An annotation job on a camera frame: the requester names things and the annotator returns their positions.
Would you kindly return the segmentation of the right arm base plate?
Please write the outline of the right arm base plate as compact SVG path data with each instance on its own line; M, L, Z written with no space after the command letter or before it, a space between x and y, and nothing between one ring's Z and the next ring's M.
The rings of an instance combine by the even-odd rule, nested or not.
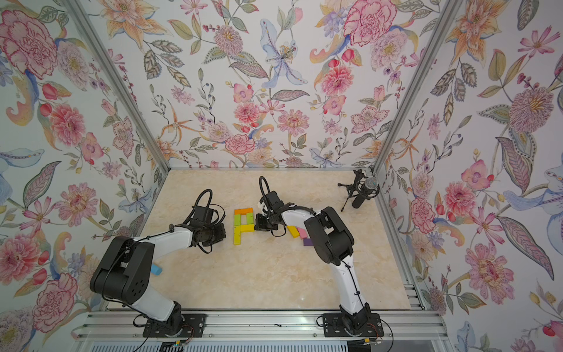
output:
M385 336L380 316L350 318L340 313L324 313L316 320L325 337L382 338Z

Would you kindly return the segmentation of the yellow green block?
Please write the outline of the yellow green block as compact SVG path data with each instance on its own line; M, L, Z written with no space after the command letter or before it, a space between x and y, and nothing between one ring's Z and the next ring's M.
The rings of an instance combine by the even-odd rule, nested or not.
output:
M233 230L233 244L234 244L235 246L241 245L241 230L240 230L240 227L239 227L239 226L234 227L234 230Z

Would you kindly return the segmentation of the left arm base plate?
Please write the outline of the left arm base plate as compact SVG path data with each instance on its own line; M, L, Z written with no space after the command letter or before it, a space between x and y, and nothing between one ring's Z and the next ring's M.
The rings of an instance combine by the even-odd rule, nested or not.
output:
M207 319L205 314L182 313L173 315L167 321L161 322L148 319L142 337L149 338L189 338L202 337Z

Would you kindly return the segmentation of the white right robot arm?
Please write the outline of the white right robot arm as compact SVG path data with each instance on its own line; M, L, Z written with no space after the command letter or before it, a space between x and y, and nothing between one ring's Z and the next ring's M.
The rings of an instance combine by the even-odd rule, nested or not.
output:
M306 232L318 257L333 271L343 329L359 336L369 323L371 308L362 295L353 265L353 236L337 211L332 207L315 211L285 203L275 191L262 195L260 206L262 213L256 220L259 231L274 231L283 226Z

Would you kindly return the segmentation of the orange long block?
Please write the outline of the orange long block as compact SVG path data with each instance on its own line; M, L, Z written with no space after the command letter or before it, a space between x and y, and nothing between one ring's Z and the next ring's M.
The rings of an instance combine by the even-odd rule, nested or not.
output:
M234 210L235 215L246 215L246 214L253 214L253 208L243 208L243 209L236 209Z

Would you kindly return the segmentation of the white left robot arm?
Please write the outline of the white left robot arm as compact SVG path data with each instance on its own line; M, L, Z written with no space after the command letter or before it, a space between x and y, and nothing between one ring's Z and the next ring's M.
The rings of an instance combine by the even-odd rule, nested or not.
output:
M89 282L89 289L147 318L156 331L178 335L184 326L182 308L150 284L153 262L177 250L196 247L210 254L226 238L224 214L211 205L195 205L186 220L167 231L143 238L115 237Z

